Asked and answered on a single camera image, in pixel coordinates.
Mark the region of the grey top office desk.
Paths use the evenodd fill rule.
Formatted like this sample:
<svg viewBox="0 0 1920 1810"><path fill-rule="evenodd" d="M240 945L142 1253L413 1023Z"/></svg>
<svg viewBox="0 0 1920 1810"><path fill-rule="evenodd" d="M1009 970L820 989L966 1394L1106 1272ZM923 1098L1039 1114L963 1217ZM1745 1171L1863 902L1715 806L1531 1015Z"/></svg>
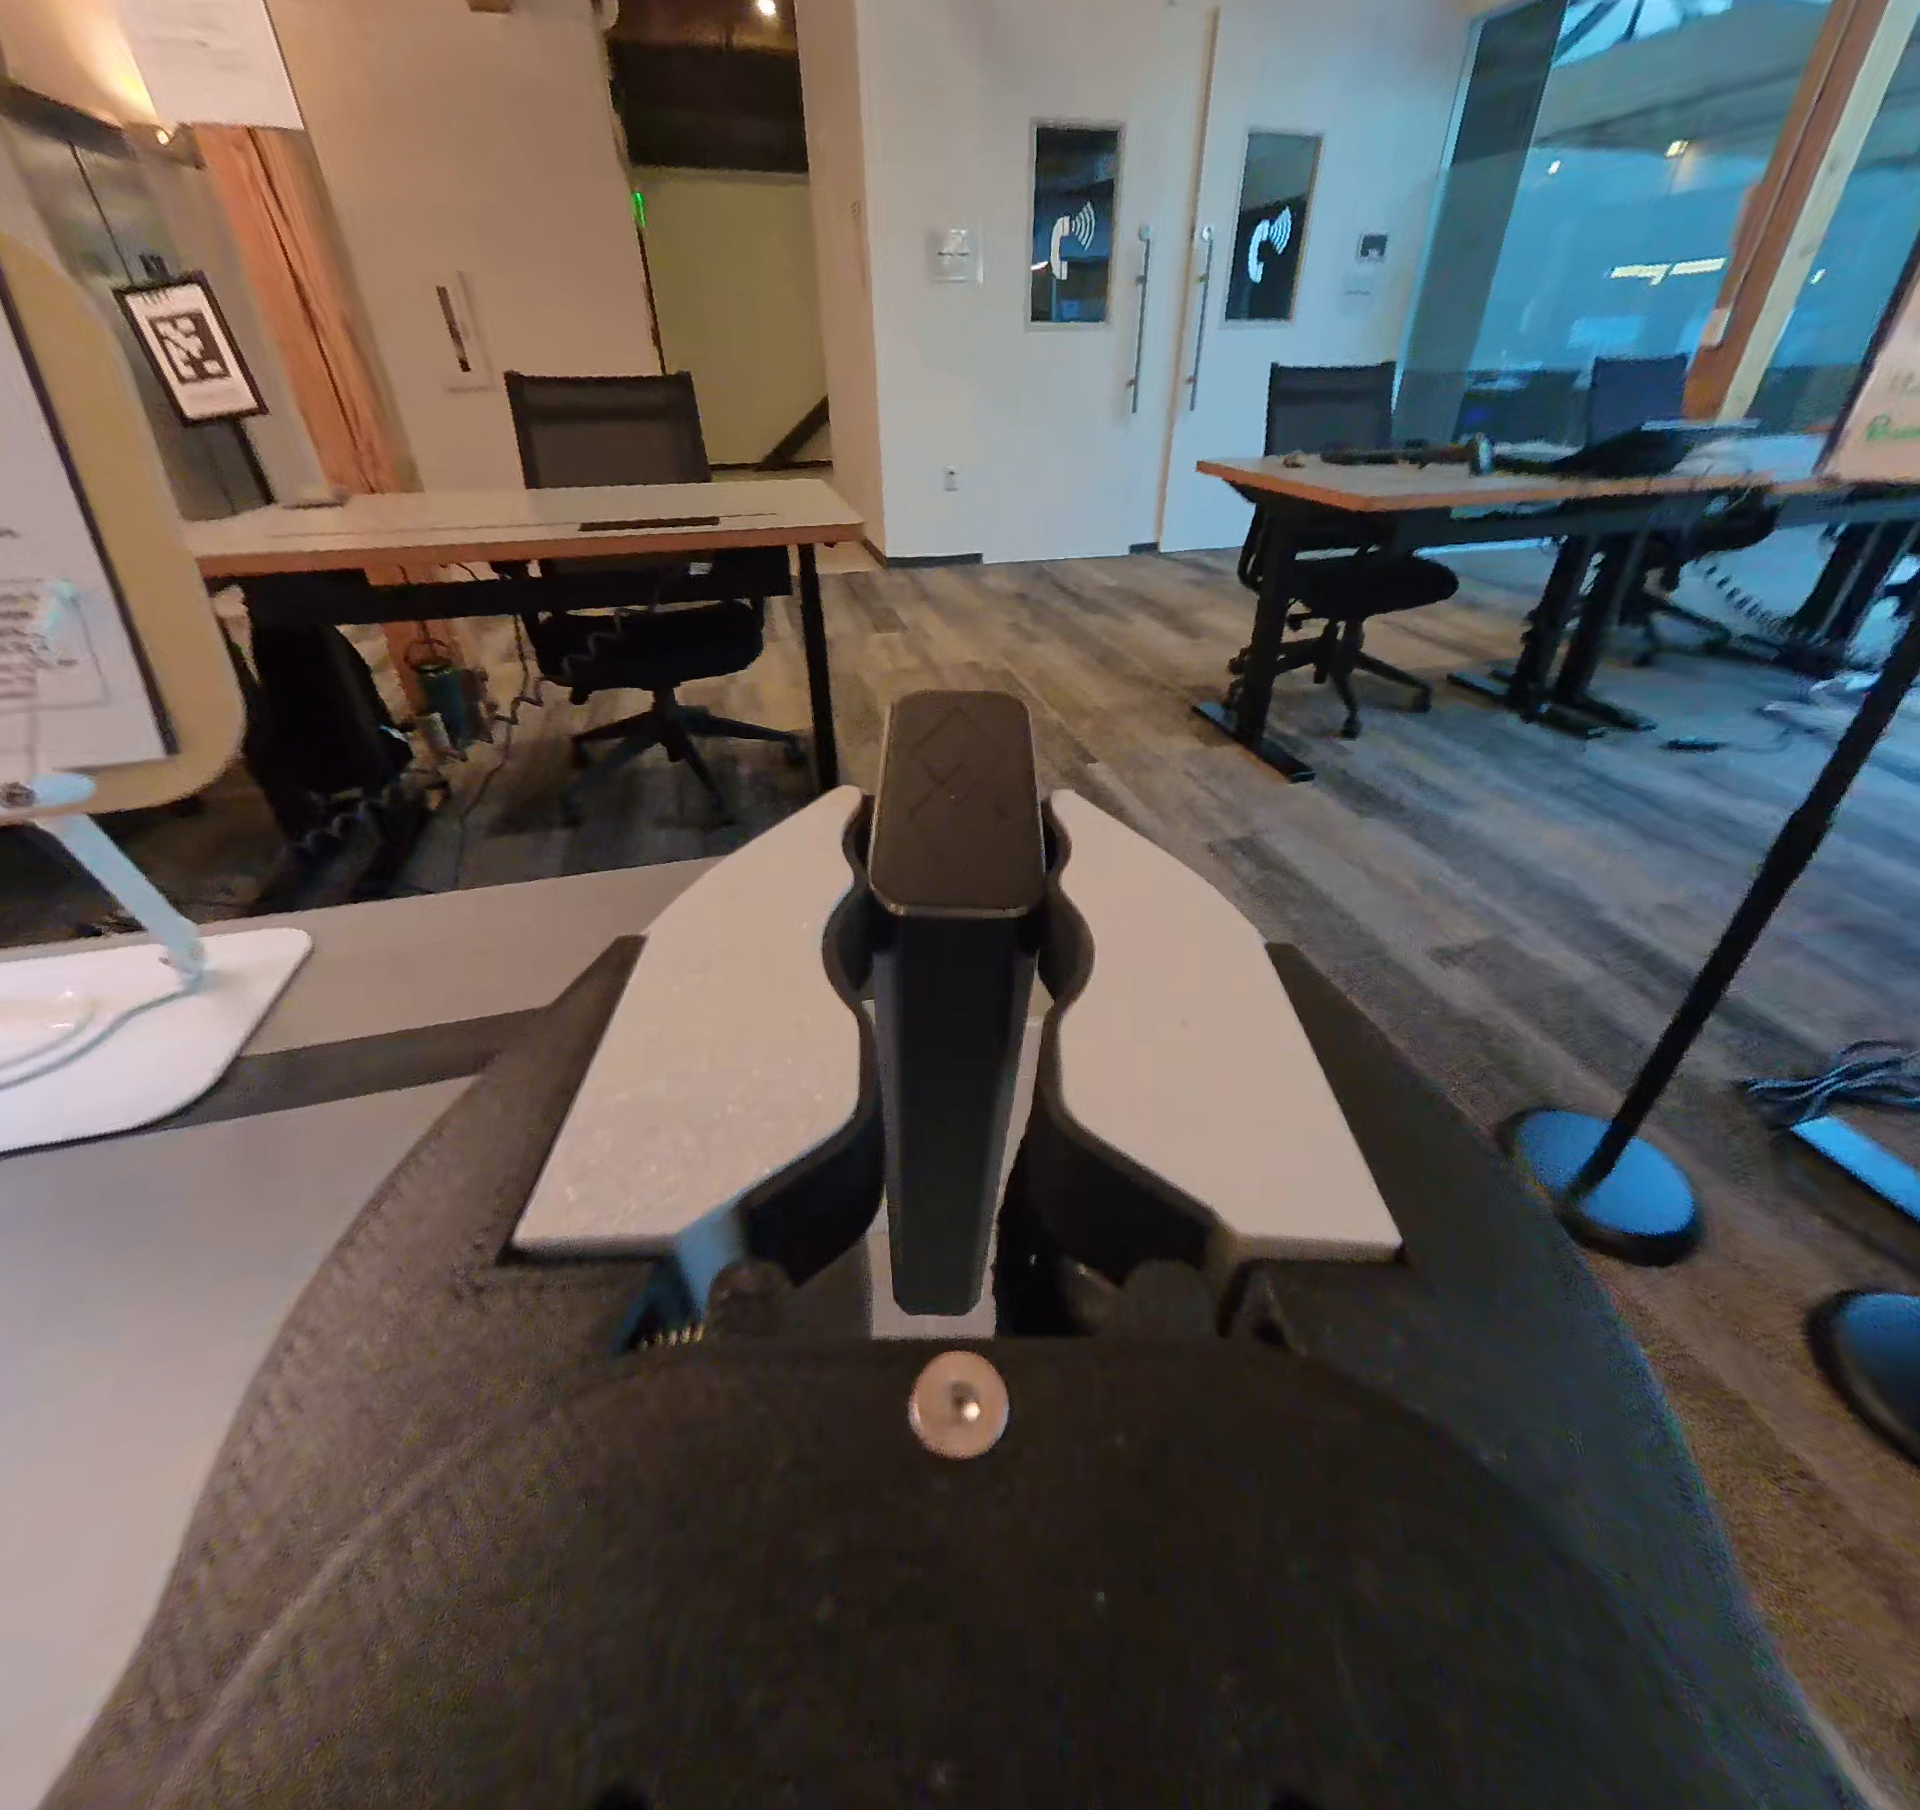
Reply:
<svg viewBox="0 0 1920 1810"><path fill-rule="evenodd" d="M392 493L184 526L201 577L256 625L418 625L520 614L799 604L813 768L835 787L816 552L860 543L824 479Z"/></svg>

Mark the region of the black fiducial marker sign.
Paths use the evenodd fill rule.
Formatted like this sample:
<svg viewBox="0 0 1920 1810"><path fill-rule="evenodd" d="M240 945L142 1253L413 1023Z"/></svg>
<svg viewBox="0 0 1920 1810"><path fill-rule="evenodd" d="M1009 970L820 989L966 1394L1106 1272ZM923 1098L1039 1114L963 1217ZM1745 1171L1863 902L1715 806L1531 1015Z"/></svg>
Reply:
<svg viewBox="0 0 1920 1810"><path fill-rule="evenodd" d="M269 414L201 272L114 285L111 295L179 425L205 427Z"/></svg>

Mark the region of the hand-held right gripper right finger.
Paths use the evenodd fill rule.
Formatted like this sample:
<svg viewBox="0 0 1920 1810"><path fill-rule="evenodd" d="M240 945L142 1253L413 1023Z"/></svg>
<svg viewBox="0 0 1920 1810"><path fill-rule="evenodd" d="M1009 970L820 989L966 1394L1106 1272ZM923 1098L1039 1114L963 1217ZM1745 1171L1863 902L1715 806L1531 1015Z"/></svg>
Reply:
<svg viewBox="0 0 1920 1810"><path fill-rule="evenodd" d="M1253 921L1090 799L1045 815L1051 1002L1014 1161L1045 1246L1115 1287L1391 1264L1403 1230Z"/></svg>

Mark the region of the wooden top office desk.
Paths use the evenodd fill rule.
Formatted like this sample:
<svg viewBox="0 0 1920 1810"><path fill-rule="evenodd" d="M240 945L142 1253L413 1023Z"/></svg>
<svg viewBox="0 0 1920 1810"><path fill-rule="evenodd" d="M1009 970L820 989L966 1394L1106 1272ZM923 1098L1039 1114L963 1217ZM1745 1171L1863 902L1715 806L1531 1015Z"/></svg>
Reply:
<svg viewBox="0 0 1920 1810"><path fill-rule="evenodd" d="M1696 527L1722 506L1771 511L1799 524L1881 526L1915 521L1914 479L1854 481L1816 473L1820 440L1746 440L1725 456L1664 476L1468 473L1449 465L1339 465L1320 456L1200 462L1254 508L1261 587L1235 690L1199 702L1242 751L1291 785L1313 768L1268 732L1288 616L1302 603L1298 571L1313 552L1386 557L1482 543L1553 541L1561 546L1517 657L1453 684L1556 734L1596 741L1651 723L1592 692L1600 651L1623 586L1651 534Z"/></svg>

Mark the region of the black round stand base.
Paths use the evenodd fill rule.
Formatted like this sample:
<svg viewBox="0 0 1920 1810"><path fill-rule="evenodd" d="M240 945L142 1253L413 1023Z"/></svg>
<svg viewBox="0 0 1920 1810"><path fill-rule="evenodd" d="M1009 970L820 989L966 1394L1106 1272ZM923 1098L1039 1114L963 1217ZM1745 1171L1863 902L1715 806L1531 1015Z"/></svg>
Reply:
<svg viewBox="0 0 1920 1810"><path fill-rule="evenodd" d="M1816 1304L1812 1361L1886 1449L1917 1465L1917 1298L1840 1293Z"/></svg>

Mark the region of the black stand pole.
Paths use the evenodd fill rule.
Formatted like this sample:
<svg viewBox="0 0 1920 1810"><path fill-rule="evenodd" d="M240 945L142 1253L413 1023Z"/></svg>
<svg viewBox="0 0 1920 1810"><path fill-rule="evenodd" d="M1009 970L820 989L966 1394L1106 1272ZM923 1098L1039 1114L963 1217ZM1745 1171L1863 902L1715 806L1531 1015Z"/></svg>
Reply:
<svg viewBox="0 0 1920 1810"><path fill-rule="evenodd" d="M1746 957L1809 869L1861 768L1915 688L1915 677L1917 625L1915 616L1910 616L1618 1111L1600 1122L1569 1110L1541 1107L1505 1123L1501 1149L1508 1164L1538 1187L1555 1220L1579 1246L1633 1267L1667 1267L1700 1244L1703 1216L1689 1174L1666 1151L1645 1144L1640 1132Z"/></svg>

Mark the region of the black desk foot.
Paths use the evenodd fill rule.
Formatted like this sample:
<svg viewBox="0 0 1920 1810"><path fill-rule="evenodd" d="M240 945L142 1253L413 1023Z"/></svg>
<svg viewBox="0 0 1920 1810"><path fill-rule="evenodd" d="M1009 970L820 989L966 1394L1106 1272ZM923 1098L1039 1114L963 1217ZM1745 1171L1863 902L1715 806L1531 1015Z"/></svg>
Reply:
<svg viewBox="0 0 1920 1810"><path fill-rule="evenodd" d="M1788 1127L1788 1137L1821 1157L1902 1222L1917 1225L1917 1168L1833 1114Z"/></svg>

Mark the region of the instruction sign board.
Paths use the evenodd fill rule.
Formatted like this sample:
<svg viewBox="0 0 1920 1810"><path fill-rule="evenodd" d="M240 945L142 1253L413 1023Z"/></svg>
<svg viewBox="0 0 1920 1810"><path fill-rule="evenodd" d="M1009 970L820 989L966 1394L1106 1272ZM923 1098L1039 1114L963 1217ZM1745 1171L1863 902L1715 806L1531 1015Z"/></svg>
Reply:
<svg viewBox="0 0 1920 1810"><path fill-rule="evenodd" d="M3 236L3 825L164 806L246 702L109 324Z"/></svg>

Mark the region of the black office chair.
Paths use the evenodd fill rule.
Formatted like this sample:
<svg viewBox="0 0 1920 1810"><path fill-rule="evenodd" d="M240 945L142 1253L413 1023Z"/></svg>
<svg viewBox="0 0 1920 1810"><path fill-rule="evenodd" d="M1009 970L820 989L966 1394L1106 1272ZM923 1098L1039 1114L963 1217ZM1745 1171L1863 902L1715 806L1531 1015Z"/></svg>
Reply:
<svg viewBox="0 0 1920 1810"><path fill-rule="evenodd" d="M1686 375L1686 356L1596 356L1588 395L1588 447L1630 434L1645 424L1680 418ZM1638 551L1638 571L1619 603L1619 628L1636 631L1633 668L1651 668L1666 653L1664 619L1700 633L1706 655L1731 653L1740 644L1735 629L1680 606L1674 590L1689 566L1753 548L1770 537L1776 526L1777 511L1770 504L1722 499L1713 513L1675 531L1651 529Z"/></svg>
<svg viewBox="0 0 1920 1810"><path fill-rule="evenodd" d="M1375 452L1392 443L1397 367L1283 367L1273 364L1268 384L1263 450L1270 456L1328 454L1331 450ZM1432 707L1430 687L1366 651L1366 628L1383 616L1423 610L1454 597L1457 576L1442 564L1413 552L1361 551L1333 554L1331 546L1297 557L1288 574L1283 625L1308 621L1308 639L1279 647L1277 671L1306 669L1326 684L1345 709L1341 737L1357 741L1361 707L1353 680L1358 673L1395 684L1410 695L1416 713Z"/></svg>
<svg viewBox="0 0 1920 1810"><path fill-rule="evenodd" d="M503 377L513 414L520 477L531 489L688 486L713 477L692 379L656 375ZM765 647L766 600L789 590L787 552L757 546L714 557L661 561L537 561L540 577L603 574L618 590L611 606L534 609L516 618L545 684L576 704L601 692L644 692L639 715L576 734L572 772L561 815L576 825L588 797L615 769L659 751L688 768L716 815L732 821L699 742L734 738L781 749L801 764L799 734L685 704L682 690L751 669Z"/></svg>

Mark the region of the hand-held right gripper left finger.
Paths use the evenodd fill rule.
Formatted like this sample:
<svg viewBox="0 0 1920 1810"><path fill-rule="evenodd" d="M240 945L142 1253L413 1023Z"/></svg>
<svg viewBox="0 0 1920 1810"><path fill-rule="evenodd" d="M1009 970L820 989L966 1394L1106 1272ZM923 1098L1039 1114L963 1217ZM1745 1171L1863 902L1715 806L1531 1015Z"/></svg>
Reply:
<svg viewBox="0 0 1920 1810"><path fill-rule="evenodd" d="M856 1013L827 973L860 792L834 788L654 918L514 1225L520 1255L748 1255L748 1198L856 1114Z"/></svg>

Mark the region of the black usb hub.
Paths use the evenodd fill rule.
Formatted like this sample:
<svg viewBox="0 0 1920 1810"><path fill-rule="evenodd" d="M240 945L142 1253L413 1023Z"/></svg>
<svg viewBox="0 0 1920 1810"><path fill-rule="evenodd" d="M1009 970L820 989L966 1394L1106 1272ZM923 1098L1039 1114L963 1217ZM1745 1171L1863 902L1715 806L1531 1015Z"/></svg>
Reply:
<svg viewBox="0 0 1920 1810"><path fill-rule="evenodd" d="M1024 702L890 709L863 861L890 1287L908 1318L978 1308L1046 902Z"/></svg>

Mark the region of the white paper notice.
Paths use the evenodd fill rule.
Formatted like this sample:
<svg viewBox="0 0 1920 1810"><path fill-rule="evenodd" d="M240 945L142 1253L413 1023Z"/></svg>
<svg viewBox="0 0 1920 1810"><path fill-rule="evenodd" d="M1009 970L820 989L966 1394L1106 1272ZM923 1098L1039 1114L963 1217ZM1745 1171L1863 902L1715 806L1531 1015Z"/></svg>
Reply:
<svg viewBox="0 0 1920 1810"><path fill-rule="evenodd" d="M302 131L264 0L113 0L167 122Z"/></svg>

